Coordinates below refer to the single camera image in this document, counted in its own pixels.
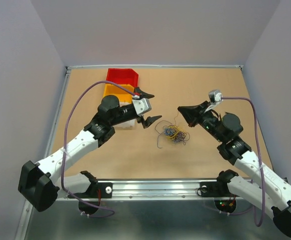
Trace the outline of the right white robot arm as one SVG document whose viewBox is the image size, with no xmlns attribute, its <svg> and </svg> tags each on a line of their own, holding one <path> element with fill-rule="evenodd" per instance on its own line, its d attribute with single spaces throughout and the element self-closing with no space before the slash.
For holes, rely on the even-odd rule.
<svg viewBox="0 0 291 240">
<path fill-rule="evenodd" d="M 243 126 L 239 117 L 229 112 L 217 116 L 214 107 L 205 101 L 200 105 L 179 106 L 177 110 L 189 127 L 200 125 L 220 142 L 217 149 L 222 158 L 252 180 L 248 182 L 229 169 L 217 177 L 216 191 L 242 197 L 268 215 L 291 238 L 291 185 L 264 164 L 240 137 Z"/>
</svg>

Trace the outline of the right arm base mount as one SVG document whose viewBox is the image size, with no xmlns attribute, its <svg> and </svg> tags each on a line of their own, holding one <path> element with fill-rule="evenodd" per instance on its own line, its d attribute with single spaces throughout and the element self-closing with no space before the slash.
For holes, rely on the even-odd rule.
<svg viewBox="0 0 291 240">
<path fill-rule="evenodd" d="M 196 194 L 202 198 L 215 198 L 214 205 L 216 209 L 225 214 L 233 214 L 237 207 L 237 196 L 230 193 L 227 183 L 230 181 L 229 176 L 220 174 L 215 181 L 205 181 L 199 184 Z"/>
</svg>

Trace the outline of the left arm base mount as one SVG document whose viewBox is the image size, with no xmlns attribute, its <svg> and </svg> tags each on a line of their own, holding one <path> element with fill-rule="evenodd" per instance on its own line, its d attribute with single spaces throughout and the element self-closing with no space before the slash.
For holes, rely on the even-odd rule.
<svg viewBox="0 0 291 240">
<path fill-rule="evenodd" d="M 97 215 L 101 207 L 102 199 L 111 199 L 113 194 L 113 183 L 110 181 L 99 181 L 88 171 L 81 171 L 79 174 L 66 177 L 65 183 L 71 194 L 66 196 L 70 199 L 78 200 L 78 209 L 82 216 L 91 218 L 104 218 Z"/>
</svg>

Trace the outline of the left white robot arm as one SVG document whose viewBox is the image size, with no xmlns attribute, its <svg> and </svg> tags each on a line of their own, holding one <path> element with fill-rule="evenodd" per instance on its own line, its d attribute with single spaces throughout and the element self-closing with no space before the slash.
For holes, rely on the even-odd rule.
<svg viewBox="0 0 291 240">
<path fill-rule="evenodd" d="M 95 116 L 76 137 L 67 141 L 65 135 L 63 147 L 59 150 L 37 162 L 29 160 L 22 166 L 18 191 L 38 212 L 48 209 L 57 199 L 71 196 L 87 205 L 82 215 L 93 217 L 99 209 L 108 211 L 110 216 L 114 215 L 115 212 L 102 206 L 100 201 L 92 204 L 80 198 L 82 194 L 98 200 L 102 196 L 109 198 L 112 195 L 111 184 L 100 187 L 97 178 L 88 171 L 81 171 L 72 177 L 65 177 L 65 171 L 106 143 L 115 134 L 116 125 L 136 120 L 146 129 L 160 118 L 144 118 L 144 114 L 152 109 L 150 99 L 154 95 L 139 87 L 128 91 L 128 94 L 132 96 L 132 102 L 123 106 L 115 95 L 103 97 Z"/>
</svg>

